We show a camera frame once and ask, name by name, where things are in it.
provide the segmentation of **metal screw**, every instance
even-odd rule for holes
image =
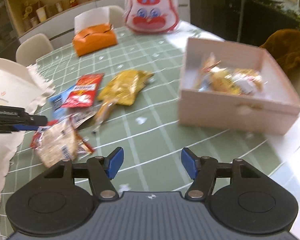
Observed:
[[[200,190],[190,190],[188,196],[190,198],[201,198],[203,197],[203,192]]]
[[[113,198],[115,196],[115,192],[113,190],[104,190],[101,191],[100,196],[102,198]]]

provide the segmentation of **white cardboard box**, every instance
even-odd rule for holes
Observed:
[[[202,60],[213,52],[222,66],[260,71],[264,97],[193,89]],[[300,99],[265,50],[229,41],[189,38],[179,85],[179,123],[285,134],[300,113]]]

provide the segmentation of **brown plush toy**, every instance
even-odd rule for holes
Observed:
[[[293,29],[276,31],[260,47],[269,51],[286,74],[300,67],[300,31]]]

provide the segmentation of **green tablecloth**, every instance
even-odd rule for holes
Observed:
[[[100,137],[91,133],[92,127],[80,131],[96,148],[92,156],[107,156],[117,146],[124,148],[124,163],[112,181],[117,190],[124,187],[134,191],[181,190],[184,193],[191,179],[180,161],[183,147],[220,162],[243,158],[265,174],[270,174],[280,164],[262,134],[178,125],[178,85],[183,52],[164,35],[134,35],[124,27],[115,31],[119,42],[116,46],[78,58],[69,44],[40,58],[37,63],[40,73],[54,80],[56,93],[74,85],[84,74],[105,73],[102,88],[125,69],[155,73],[152,83],[138,94],[132,106],[114,109],[102,125]],[[37,113],[51,120],[51,110],[51,105],[46,103]],[[26,133],[6,177],[0,208],[0,230],[4,236],[12,233],[5,216],[7,199],[45,170],[29,148],[33,134]],[[90,157],[77,162],[85,162]],[[217,179],[216,188],[227,183],[227,179]],[[86,179],[77,179],[76,185],[90,191]]]

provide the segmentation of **dining table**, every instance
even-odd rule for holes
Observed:
[[[180,152],[183,147],[188,147],[197,156],[208,155],[219,162],[230,163],[234,158],[246,160],[289,190],[300,207],[300,174],[289,165],[289,160],[300,149],[300,115],[284,136],[178,123],[178,87],[187,38],[220,42],[222,38],[187,22],[181,22],[175,31],[167,34],[135,34],[126,27],[114,31],[118,40],[115,46],[77,57],[72,44],[68,44],[36,62],[40,75],[47,81],[53,80],[55,94],[73,86],[86,74],[104,73],[101,91],[123,70],[154,73],[136,96],[134,104],[117,105],[97,135],[92,133],[94,126],[79,129],[79,134],[95,151],[91,155],[78,156],[74,162],[86,162],[97,155],[107,156],[116,147],[122,147],[124,162],[112,180],[120,194],[128,190],[180,191],[184,194],[192,180],[182,166]],[[53,120],[53,107],[49,101],[35,113]],[[8,198],[46,170],[30,147],[34,133],[25,133],[10,162],[1,195],[2,239],[13,233],[5,214]],[[75,179],[75,184],[91,193],[88,179]],[[228,184],[229,179],[218,178],[214,191]]]

